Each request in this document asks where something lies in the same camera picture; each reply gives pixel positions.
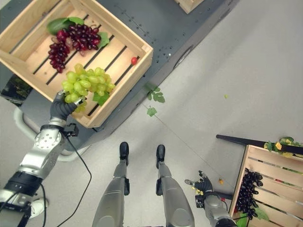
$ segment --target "cherry tomato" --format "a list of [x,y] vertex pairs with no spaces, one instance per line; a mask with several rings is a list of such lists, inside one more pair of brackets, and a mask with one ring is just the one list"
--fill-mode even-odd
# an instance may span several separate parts
[[137,64],[137,58],[136,58],[136,57],[133,57],[132,60],[131,60],[131,63],[132,63],[132,65]]

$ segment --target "dark gray table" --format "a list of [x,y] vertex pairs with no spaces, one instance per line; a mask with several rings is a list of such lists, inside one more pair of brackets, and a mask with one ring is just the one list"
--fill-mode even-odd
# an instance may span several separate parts
[[[72,138],[77,148],[108,137],[145,99],[150,91],[149,85],[159,85],[239,0],[205,0],[190,14],[186,14],[174,0],[98,1],[148,42],[154,48],[154,55],[151,67],[100,127],[86,129],[77,123],[80,132],[78,137]],[[11,0],[0,11],[1,31],[29,2]],[[3,65],[0,65],[0,72],[3,86],[11,72]],[[41,126],[48,121],[50,104],[33,90],[21,110]],[[76,123],[72,118],[68,122]]]

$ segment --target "green grape bunch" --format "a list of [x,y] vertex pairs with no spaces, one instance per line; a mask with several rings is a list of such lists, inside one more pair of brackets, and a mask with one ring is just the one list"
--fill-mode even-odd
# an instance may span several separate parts
[[[104,69],[97,67],[95,70],[85,70],[81,64],[75,65],[75,71],[66,73],[67,80],[62,81],[62,87],[65,91],[65,102],[72,103],[79,98],[85,99],[89,92],[99,97],[109,98],[109,93],[115,88],[111,83],[111,78],[105,73]],[[85,110],[87,102],[84,101],[75,109],[79,113]]]

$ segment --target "purple grape bunch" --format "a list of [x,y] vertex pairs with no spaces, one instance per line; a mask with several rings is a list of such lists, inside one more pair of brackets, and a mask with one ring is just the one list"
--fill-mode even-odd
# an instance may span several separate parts
[[241,188],[236,203],[236,209],[238,211],[246,213],[248,218],[252,220],[253,216],[258,217],[255,212],[255,209],[253,208],[258,208],[258,204],[253,198],[253,195],[259,194],[259,192],[255,190],[255,188],[256,186],[263,186],[263,183],[261,182],[263,177],[259,173],[250,172],[248,169],[245,170],[247,173],[245,174],[242,180]]
[[98,44],[101,41],[101,36],[98,35],[97,27],[87,25],[71,25],[67,29],[63,28],[57,32],[56,37],[52,38],[54,42],[51,44],[48,58],[50,64],[57,72],[62,73],[65,69],[65,59],[68,53],[76,49],[82,56],[86,50],[98,50]]

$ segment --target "gray floor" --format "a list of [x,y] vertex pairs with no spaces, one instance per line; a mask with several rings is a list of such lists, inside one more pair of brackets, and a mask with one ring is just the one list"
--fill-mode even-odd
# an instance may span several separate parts
[[[167,165],[189,200],[196,226],[209,226],[184,179],[197,179],[197,170],[204,170],[216,189],[232,192],[244,152],[243,146],[217,140],[216,134],[271,141],[292,136],[302,142],[302,10],[301,0],[242,0],[161,84],[164,104],[145,100],[109,138],[84,153],[93,180],[64,226],[91,226],[122,141],[130,146],[131,193],[125,198],[125,226],[130,227],[164,224],[162,197],[155,195],[158,144],[167,148]],[[3,187],[31,141],[14,125],[14,106],[4,99],[0,105]],[[149,106],[157,109],[156,116],[146,114]],[[57,163],[44,182],[50,202],[46,226],[72,213],[87,180],[79,160]],[[41,224],[37,217],[28,226]]]

